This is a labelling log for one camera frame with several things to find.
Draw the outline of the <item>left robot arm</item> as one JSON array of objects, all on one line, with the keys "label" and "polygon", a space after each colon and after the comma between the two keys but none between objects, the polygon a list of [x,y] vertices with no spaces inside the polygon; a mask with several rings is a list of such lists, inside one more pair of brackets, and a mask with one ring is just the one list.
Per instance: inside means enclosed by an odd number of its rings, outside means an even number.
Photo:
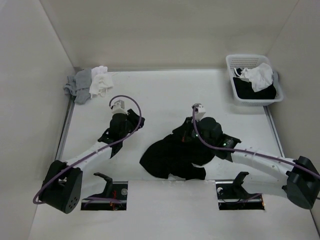
[{"label": "left robot arm", "polygon": [[83,178],[86,172],[114,157],[123,142],[144,126],[142,111],[114,113],[97,142],[85,152],[67,161],[55,160],[49,167],[34,204],[47,204],[69,214],[82,199]]}]

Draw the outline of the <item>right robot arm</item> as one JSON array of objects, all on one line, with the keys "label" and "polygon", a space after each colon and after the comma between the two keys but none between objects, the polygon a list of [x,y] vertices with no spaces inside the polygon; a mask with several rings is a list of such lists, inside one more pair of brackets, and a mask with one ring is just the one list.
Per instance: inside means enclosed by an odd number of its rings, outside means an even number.
[{"label": "right robot arm", "polygon": [[246,146],[240,139],[223,133],[221,125],[212,117],[201,120],[187,117],[181,127],[183,140],[204,146],[221,160],[263,173],[241,171],[230,187],[218,188],[220,197],[233,194],[242,203],[267,194],[286,198],[303,209],[313,208],[320,192],[320,174],[307,157],[272,156]]}]

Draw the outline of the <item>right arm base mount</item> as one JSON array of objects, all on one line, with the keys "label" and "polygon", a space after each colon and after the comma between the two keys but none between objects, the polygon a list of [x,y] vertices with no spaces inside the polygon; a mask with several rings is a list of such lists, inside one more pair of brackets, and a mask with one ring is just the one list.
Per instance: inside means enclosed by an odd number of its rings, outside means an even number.
[{"label": "right arm base mount", "polygon": [[243,188],[248,172],[240,172],[233,180],[217,180],[215,188],[220,211],[265,210],[261,193],[248,193]]}]

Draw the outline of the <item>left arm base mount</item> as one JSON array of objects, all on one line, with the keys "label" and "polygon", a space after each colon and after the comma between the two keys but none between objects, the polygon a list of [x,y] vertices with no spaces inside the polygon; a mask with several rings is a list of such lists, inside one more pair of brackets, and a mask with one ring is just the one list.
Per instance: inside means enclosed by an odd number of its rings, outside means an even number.
[{"label": "left arm base mount", "polygon": [[82,211],[125,211],[127,209],[129,183],[113,181],[105,174],[96,172],[81,189]]}]

